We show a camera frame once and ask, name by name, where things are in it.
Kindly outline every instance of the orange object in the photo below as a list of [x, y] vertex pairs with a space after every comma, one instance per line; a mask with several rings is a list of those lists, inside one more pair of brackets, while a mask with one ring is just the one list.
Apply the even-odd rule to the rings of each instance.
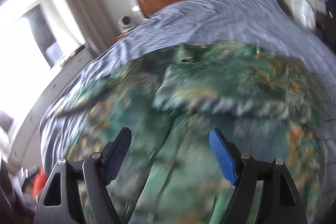
[[115, 41], [118, 42], [120, 39], [124, 38], [125, 36], [128, 35], [128, 32], [124, 32], [121, 35], [119, 35], [118, 37], [115, 38]]
[[47, 183], [47, 176], [41, 169], [40, 172], [35, 176], [33, 191], [31, 193], [33, 198], [38, 197], [38, 195], [42, 192], [46, 183]]

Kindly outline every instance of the black clamp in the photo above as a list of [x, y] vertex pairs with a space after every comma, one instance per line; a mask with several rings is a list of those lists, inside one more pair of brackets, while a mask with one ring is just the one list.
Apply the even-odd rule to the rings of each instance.
[[106, 185], [117, 177], [131, 144], [132, 133], [123, 128], [114, 142], [85, 160], [58, 160], [37, 205], [34, 224], [85, 224], [78, 180], [84, 180], [97, 224], [121, 224]]
[[240, 153], [218, 128], [210, 132], [209, 141], [224, 177], [236, 186], [222, 224], [246, 223], [258, 180], [263, 180], [263, 188], [256, 224], [307, 224], [305, 207], [283, 160], [264, 162]]

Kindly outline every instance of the window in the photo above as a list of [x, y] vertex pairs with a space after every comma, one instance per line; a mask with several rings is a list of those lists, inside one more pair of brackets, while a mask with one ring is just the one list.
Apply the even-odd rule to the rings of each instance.
[[27, 18], [21, 17], [0, 39], [0, 109], [21, 118], [50, 82], [50, 65], [40, 51]]
[[40, 5], [35, 6], [25, 13], [23, 18], [28, 19], [31, 33], [33, 34], [36, 44], [52, 68], [64, 54], [44, 19]]

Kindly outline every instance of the white cabinet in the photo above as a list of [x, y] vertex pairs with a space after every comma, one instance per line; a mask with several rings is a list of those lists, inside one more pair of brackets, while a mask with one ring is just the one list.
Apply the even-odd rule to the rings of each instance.
[[39, 128], [49, 105], [93, 61], [86, 48], [66, 64], [37, 99], [27, 116], [14, 124], [9, 133], [8, 164], [11, 170], [42, 166]]

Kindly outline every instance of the curtain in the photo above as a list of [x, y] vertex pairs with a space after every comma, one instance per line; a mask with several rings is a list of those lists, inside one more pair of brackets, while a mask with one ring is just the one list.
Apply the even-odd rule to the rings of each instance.
[[64, 20], [53, 0], [41, 0], [40, 7], [64, 56], [68, 57], [83, 44], [83, 41], [80, 41], [80, 37], [76, 36], [70, 25]]
[[96, 56], [115, 43], [112, 21], [101, 0], [66, 0], [85, 42]]

